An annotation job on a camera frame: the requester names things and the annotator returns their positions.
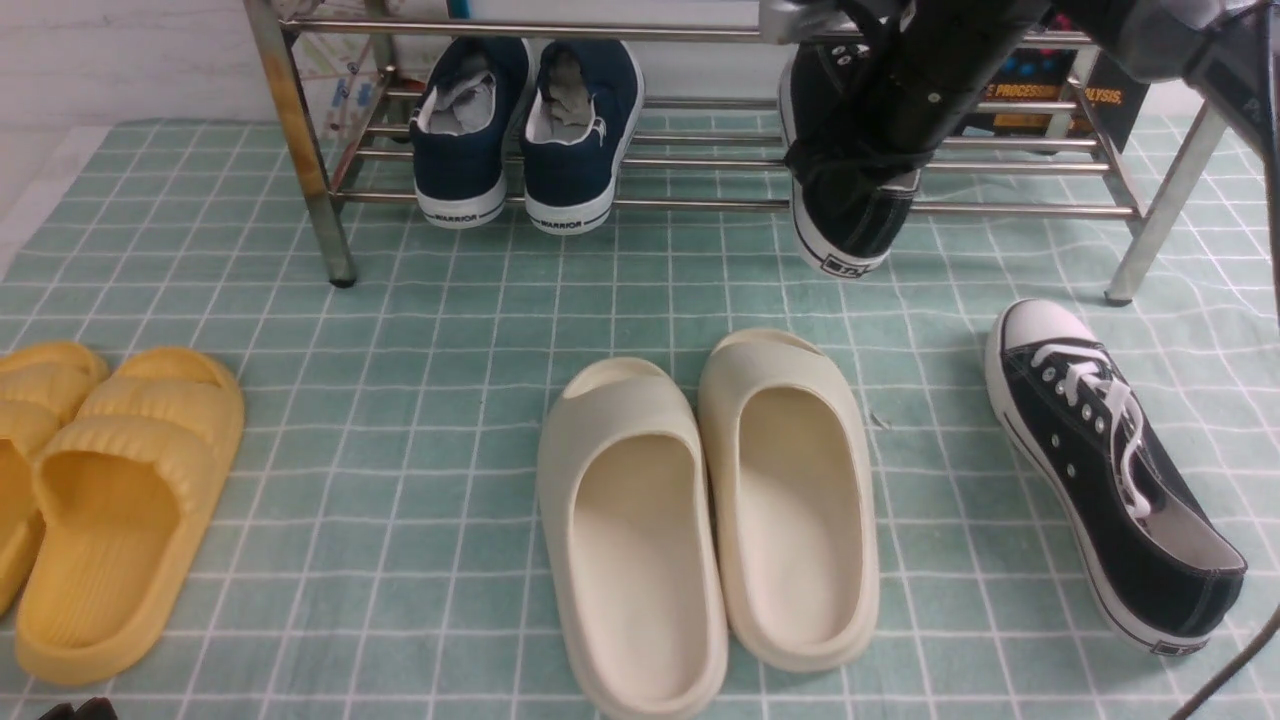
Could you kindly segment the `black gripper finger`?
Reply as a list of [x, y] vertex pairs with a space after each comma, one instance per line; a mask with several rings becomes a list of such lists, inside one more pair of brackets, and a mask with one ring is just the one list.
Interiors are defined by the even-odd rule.
[[119, 716], [111, 701], [105, 697], [93, 697], [83, 702], [76, 710], [76, 720], [118, 720]]

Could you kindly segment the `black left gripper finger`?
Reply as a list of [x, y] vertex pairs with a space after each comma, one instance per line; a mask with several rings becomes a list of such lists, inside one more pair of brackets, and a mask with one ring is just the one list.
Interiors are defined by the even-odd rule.
[[59, 703], [45, 711], [38, 720], [72, 720], [76, 716], [73, 703]]

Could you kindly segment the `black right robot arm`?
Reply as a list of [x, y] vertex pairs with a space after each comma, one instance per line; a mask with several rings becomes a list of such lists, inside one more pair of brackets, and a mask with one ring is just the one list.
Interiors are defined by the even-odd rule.
[[[928, 1], [783, 72], [794, 231], [607, 222], [584, 243], [431, 231], [380, 307], [232, 296], [172, 264], [136, 340], [243, 341], [244, 469], [314, 521], [241, 533], [212, 632], [138, 673], [183, 719], [1116, 717], [1277, 548], [1212, 523], [1207, 468], [1277, 473], [1277, 396], [1178, 382], [1148, 322], [911, 279], [890, 158], [925, 152], [1012, 37]], [[808, 259], [801, 282], [768, 237]], [[219, 275], [220, 290], [211, 287]], [[1176, 424], [1184, 388], [1203, 430]], [[1234, 541], [1244, 538], [1244, 547]]]

